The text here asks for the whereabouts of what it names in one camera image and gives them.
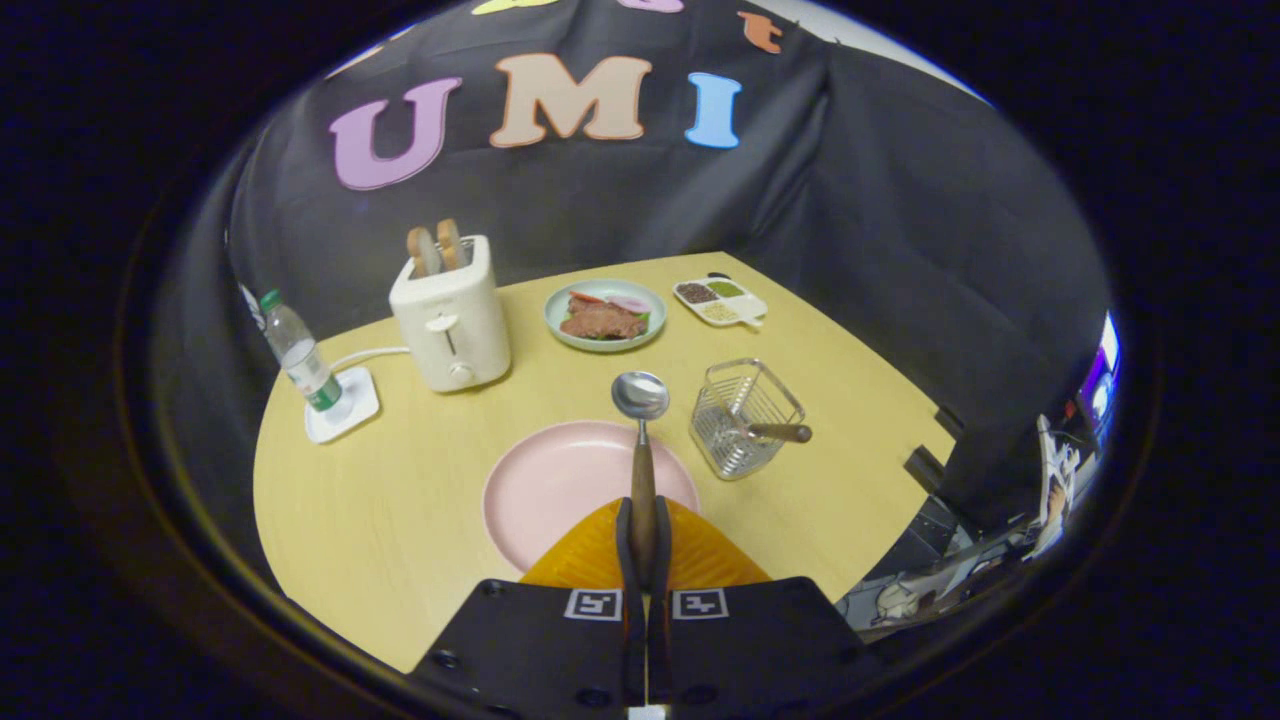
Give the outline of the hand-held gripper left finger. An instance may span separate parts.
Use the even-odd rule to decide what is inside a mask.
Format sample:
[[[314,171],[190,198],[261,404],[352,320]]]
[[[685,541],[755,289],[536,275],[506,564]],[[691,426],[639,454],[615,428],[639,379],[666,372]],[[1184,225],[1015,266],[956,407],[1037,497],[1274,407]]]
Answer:
[[[475,708],[637,708],[646,620],[631,501],[584,518],[534,582],[479,582],[411,671]]]

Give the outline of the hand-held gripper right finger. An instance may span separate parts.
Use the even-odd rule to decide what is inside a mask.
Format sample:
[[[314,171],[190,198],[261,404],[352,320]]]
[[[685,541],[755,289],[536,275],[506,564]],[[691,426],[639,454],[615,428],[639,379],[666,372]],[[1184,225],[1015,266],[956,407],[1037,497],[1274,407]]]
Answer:
[[[714,527],[658,498],[648,698],[664,706],[837,706],[882,660],[805,577],[762,578]]]

